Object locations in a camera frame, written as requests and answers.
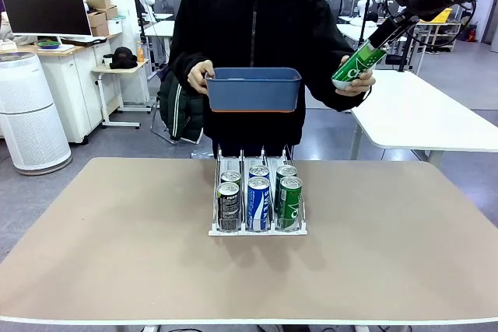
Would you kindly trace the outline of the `person's right hand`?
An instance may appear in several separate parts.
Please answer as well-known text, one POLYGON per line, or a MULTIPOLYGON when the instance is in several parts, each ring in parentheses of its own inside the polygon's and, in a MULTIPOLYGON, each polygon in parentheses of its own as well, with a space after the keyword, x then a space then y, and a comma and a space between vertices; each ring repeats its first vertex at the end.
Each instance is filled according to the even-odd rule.
POLYGON ((207 95, 207 83, 205 77, 214 78, 215 71, 210 60, 197 63, 188 73, 188 83, 197 93, 207 95))

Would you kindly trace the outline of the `person's left hand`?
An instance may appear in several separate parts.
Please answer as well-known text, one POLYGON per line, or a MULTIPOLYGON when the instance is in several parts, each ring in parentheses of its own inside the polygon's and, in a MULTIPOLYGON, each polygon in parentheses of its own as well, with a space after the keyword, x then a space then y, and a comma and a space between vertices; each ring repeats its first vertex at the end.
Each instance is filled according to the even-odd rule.
POLYGON ((344 89, 336 89, 335 92, 342 96, 358 96, 361 93, 369 92, 375 83, 376 80, 373 76, 373 71, 368 69, 361 73, 358 78, 348 82, 348 85, 344 89))

